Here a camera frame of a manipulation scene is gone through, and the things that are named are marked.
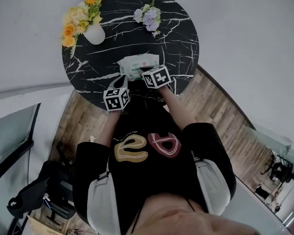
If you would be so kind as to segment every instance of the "white sleeve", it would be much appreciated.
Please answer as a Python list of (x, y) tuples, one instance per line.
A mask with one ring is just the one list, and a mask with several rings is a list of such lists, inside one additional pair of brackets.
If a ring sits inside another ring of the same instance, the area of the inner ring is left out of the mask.
[(231, 200), (229, 187), (217, 167), (204, 159), (196, 163), (197, 177), (210, 214), (221, 215)]
[(111, 173), (99, 181), (92, 181), (89, 185), (87, 220), (101, 235), (121, 235)]

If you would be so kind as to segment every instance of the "flower bouquet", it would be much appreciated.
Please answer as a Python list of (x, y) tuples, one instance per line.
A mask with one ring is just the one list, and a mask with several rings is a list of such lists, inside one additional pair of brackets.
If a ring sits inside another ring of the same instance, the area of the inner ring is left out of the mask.
[(137, 9), (134, 12), (134, 20), (137, 23), (143, 23), (146, 25), (148, 31), (152, 31), (153, 37), (160, 34), (160, 31), (157, 29), (160, 24), (160, 9), (154, 7), (155, 0), (152, 0), (151, 4), (145, 4), (141, 9)]
[(71, 47), (71, 58), (74, 56), (76, 42), (79, 34), (84, 34), (89, 25), (98, 24), (100, 17), (100, 6), (102, 0), (85, 0), (80, 2), (76, 8), (71, 7), (64, 15), (62, 45)]

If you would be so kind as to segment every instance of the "black chair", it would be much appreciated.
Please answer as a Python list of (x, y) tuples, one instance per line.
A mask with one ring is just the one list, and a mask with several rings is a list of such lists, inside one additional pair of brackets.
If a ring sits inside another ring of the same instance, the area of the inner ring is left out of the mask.
[(44, 203), (52, 210), (51, 222), (58, 224), (54, 219), (59, 215), (64, 219), (70, 219), (75, 214), (75, 208), (68, 201), (73, 201), (73, 172), (74, 167), (69, 163), (63, 153), (64, 164), (55, 161), (46, 161), (40, 171), (39, 177), (28, 186), (24, 187), (19, 194), (12, 198), (7, 206), (9, 212), (16, 218), (23, 218), (25, 212), (38, 209)]
[(38, 177), (24, 187), (15, 198), (11, 198), (7, 209), (16, 218), (23, 218), (25, 212), (39, 209), (43, 204), (49, 177)]
[(275, 163), (272, 167), (270, 174), (270, 179), (277, 178), (281, 183), (289, 183), (294, 177), (293, 165), (287, 164), (283, 165), (281, 162)]

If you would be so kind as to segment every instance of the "flower vase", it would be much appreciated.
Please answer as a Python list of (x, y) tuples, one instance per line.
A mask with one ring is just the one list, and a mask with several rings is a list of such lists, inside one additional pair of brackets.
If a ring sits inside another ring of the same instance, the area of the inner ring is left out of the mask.
[(84, 36), (91, 44), (99, 45), (105, 39), (106, 34), (99, 23), (94, 23), (93, 25), (89, 25), (87, 27)]

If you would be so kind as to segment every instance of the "black marble tabletop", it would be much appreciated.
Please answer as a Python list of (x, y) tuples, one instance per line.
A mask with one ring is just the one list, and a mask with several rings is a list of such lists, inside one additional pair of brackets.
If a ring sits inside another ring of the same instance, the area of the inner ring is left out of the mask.
[[(126, 56), (158, 54), (160, 65), (167, 66), (176, 95), (183, 92), (194, 76), (199, 57), (196, 29), (190, 16), (174, 0), (155, 0), (161, 10), (159, 35), (153, 38), (142, 23), (133, 20), (134, 11), (152, 0), (102, 0), (101, 26), (106, 38), (93, 45), (80, 35), (74, 57), (62, 47), (66, 74), (75, 89), (88, 101), (105, 109), (103, 91), (120, 75), (118, 61)], [(156, 97), (151, 90), (131, 88), (130, 95)]]

